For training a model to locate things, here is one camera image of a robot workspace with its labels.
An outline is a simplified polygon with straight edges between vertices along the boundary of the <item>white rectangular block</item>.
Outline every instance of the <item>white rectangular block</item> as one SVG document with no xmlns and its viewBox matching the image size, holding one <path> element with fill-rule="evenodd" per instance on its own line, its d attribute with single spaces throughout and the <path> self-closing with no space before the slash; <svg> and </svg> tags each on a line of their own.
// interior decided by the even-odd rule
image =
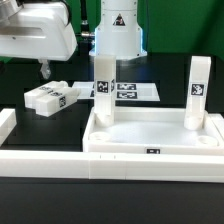
<svg viewBox="0 0 224 224">
<path fill-rule="evenodd" d="M 184 121 L 189 130 L 202 128 L 210 67 L 210 57 L 192 57 Z"/>
<path fill-rule="evenodd" d="M 94 60 L 94 108 L 100 126 L 110 126 L 114 120 L 116 58 L 97 56 Z"/>
<path fill-rule="evenodd" d="M 78 90 L 64 87 L 36 100 L 36 114 L 49 117 L 77 101 Z"/>
<path fill-rule="evenodd" d="M 14 109 L 3 109 L 0 113 L 0 146 L 16 126 Z"/>
<path fill-rule="evenodd" d="M 36 100 L 39 97 L 55 91 L 56 88 L 63 88 L 63 87 L 68 87 L 68 83 L 65 81 L 61 81 L 61 82 L 51 81 L 43 86 L 40 86 L 36 89 L 33 89 L 25 93 L 24 94 L 25 107 L 35 109 Z"/>
</svg>

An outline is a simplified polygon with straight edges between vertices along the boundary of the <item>white block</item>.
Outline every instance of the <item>white block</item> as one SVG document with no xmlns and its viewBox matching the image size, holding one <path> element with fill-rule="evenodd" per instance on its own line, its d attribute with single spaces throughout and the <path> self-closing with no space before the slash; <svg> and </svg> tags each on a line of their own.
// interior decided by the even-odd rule
<svg viewBox="0 0 224 224">
<path fill-rule="evenodd" d="M 189 130 L 202 128 L 210 67 L 210 57 L 192 57 L 184 121 Z"/>
<path fill-rule="evenodd" d="M 14 109 L 3 109 L 0 113 L 0 146 L 16 126 Z"/>
<path fill-rule="evenodd" d="M 114 56 L 97 56 L 94 61 L 94 108 L 96 123 L 110 126 L 114 123 L 116 58 Z"/>
<path fill-rule="evenodd" d="M 0 176 L 89 178 L 89 154 L 0 150 Z"/>
<path fill-rule="evenodd" d="M 126 161 L 123 154 L 90 153 L 90 179 L 125 179 Z"/>
<path fill-rule="evenodd" d="M 68 83 L 65 81 L 60 81 L 60 82 L 51 81 L 43 86 L 40 86 L 36 89 L 33 89 L 25 93 L 24 94 L 25 107 L 35 109 L 36 100 L 39 97 L 55 91 L 56 88 L 63 88 L 63 87 L 68 87 Z"/>
<path fill-rule="evenodd" d="M 94 78 L 113 80 L 116 77 L 116 57 L 101 55 L 94 58 Z"/>
<path fill-rule="evenodd" d="M 77 101 L 78 90 L 64 87 L 36 100 L 36 113 L 49 117 Z"/>
</svg>

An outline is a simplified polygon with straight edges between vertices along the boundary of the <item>white platform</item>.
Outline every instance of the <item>white platform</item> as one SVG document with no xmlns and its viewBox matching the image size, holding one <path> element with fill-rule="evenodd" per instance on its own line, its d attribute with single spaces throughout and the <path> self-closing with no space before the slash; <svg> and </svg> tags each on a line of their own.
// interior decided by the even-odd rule
<svg viewBox="0 0 224 224">
<path fill-rule="evenodd" d="M 129 113 L 129 116 L 125 116 L 127 115 L 127 108 L 120 108 L 117 113 L 120 113 L 121 120 L 135 119 L 137 115 L 136 122 L 141 125 L 152 124 L 152 120 L 157 120 L 158 125 L 158 119 L 161 123 L 167 122 L 167 131 L 164 131 L 166 137 L 154 139 L 158 142 L 161 141 L 160 144 L 157 144 L 157 141 L 151 142 L 150 138 L 145 136 L 142 137 L 140 143 L 110 143 L 117 144 L 117 148 L 120 149 L 119 152 L 115 150 L 113 153 L 105 152 L 109 142 L 97 143 L 99 149 L 101 146 L 104 149 L 101 152 L 10 151 L 4 150 L 2 147 L 0 150 L 0 176 L 224 182 L 224 126 L 222 126 L 224 120 L 221 115 L 207 115 L 203 130 L 194 132 L 192 135 L 187 134 L 190 140 L 201 134 L 213 136 L 218 140 L 218 146 L 195 146 L 190 141 L 184 147 L 186 142 L 183 138 L 178 139 L 181 134 L 177 131 L 181 130 L 183 134 L 188 133 L 180 127 L 184 110 L 160 109 L 160 113 L 158 109 L 152 108 L 135 108 L 134 110 L 134 113 Z M 170 127 L 174 127 L 176 131 L 171 132 Z M 149 132 L 151 137 L 153 134 L 161 134 L 163 131 L 159 127 L 157 130 L 154 129 L 155 126 L 152 128 L 155 133 Z M 84 149 L 86 151 L 89 146 L 92 147 L 96 144 L 96 142 L 93 143 L 88 140 L 88 136 L 93 130 L 94 116 L 91 114 L 84 136 L 84 141 L 86 140 Z M 176 145 L 168 144 L 168 141 L 171 141 L 167 137 L 168 135 L 171 136 L 172 141 L 175 140 Z M 126 153 L 121 150 L 125 147 L 128 150 Z M 160 149 L 161 151 L 160 154 L 147 154 L 147 149 Z"/>
</svg>

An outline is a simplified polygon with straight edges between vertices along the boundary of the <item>white plastic part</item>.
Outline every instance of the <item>white plastic part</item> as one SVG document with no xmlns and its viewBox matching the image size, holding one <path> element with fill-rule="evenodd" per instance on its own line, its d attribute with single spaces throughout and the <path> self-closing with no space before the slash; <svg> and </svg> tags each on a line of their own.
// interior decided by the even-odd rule
<svg viewBox="0 0 224 224">
<path fill-rule="evenodd" d="M 77 101 L 78 90 L 64 87 L 36 100 L 36 114 L 49 117 Z"/>
<path fill-rule="evenodd" d="M 209 114 L 212 122 L 215 124 L 217 129 L 219 130 L 220 135 L 224 139 L 224 119 L 221 114 Z"/>
<path fill-rule="evenodd" d="M 189 130 L 202 128 L 210 67 L 210 57 L 192 57 L 184 120 L 184 127 Z"/>
<path fill-rule="evenodd" d="M 116 58 L 97 56 L 94 60 L 95 114 L 100 126 L 110 126 L 114 122 Z"/>
<path fill-rule="evenodd" d="M 166 155 L 220 155 L 224 140 L 211 118 L 205 113 L 203 128 L 190 131 L 183 126 L 184 109 L 115 107 L 114 125 L 96 123 L 94 109 L 89 116 L 83 137 L 84 152 L 160 153 Z M 91 142 L 95 132 L 110 135 L 109 141 Z M 200 136 L 209 136 L 217 144 L 198 145 Z"/>
<path fill-rule="evenodd" d="M 207 135 L 201 135 L 198 136 L 198 139 L 196 141 L 197 146 L 207 146 L 207 147 L 213 147 L 218 145 L 218 141 L 216 138 L 207 136 Z"/>
<path fill-rule="evenodd" d="M 68 87 L 68 83 L 65 81 L 51 81 L 45 85 L 42 85 L 36 89 L 33 89 L 24 94 L 25 107 L 35 109 L 36 108 L 36 100 L 44 96 L 48 93 L 53 92 L 55 89 Z"/>
<path fill-rule="evenodd" d="M 117 60 L 146 56 L 137 23 L 137 0 L 101 0 L 101 22 L 95 29 L 91 56 L 116 55 Z"/>
<path fill-rule="evenodd" d="M 1 56 L 68 60 L 77 42 L 63 3 L 23 4 L 0 29 Z"/>
<path fill-rule="evenodd" d="M 106 132 L 93 132 L 89 135 L 89 140 L 97 142 L 107 142 L 110 140 L 110 135 Z"/>
<path fill-rule="evenodd" d="M 0 113 L 0 146 L 16 126 L 14 109 L 3 109 Z"/>
</svg>

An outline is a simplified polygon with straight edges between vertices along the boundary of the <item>printed label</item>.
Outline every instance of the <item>printed label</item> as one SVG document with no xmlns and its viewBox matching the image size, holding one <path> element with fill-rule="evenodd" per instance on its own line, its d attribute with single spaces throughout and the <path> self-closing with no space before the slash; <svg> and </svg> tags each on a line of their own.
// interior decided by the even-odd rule
<svg viewBox="0 0 224 224">
<path fill-rule="evenodd" d="M 117 85 L 118 90 L 137 90 L 136 84 L 118 84 Z"/>
<path fill-rule="evenodd" d="M 62 93 L 58 93 L 58 92 L 53 92 L 50 94 L 51 96 L 56 96 L 56 97 L 59 97 L 62 95 Z"/>
<path fill-rule="evenodd" d="M 125 26 L 124 19 L 122 18 L 122 15 L 121 14 L 119 14 L 117 16 L 117 18 L 114 21 L 113 25 L 114 26 Z"/>
<path fill-rule="evenodd" d="M 196 84 L 191 85 L 191 95 L 192 96 L 204 96 L 205 95 L 205 84 Z"/>
<path fill-rule="evenodd" d="M 65 96 L 59 98 L 59 106 L 64 107 L 66 105 L 66 98 Z"/>
<path fill-rule="evenodd" d="M 109 82 L 97 81 L 97 92 L 98 93 L 108 93 L 109 92 Z"/>
<path fill-rule="evenodd" d="M 138 99 L 137 92 L 117 92 L 118 99 Z"/>
</svg>

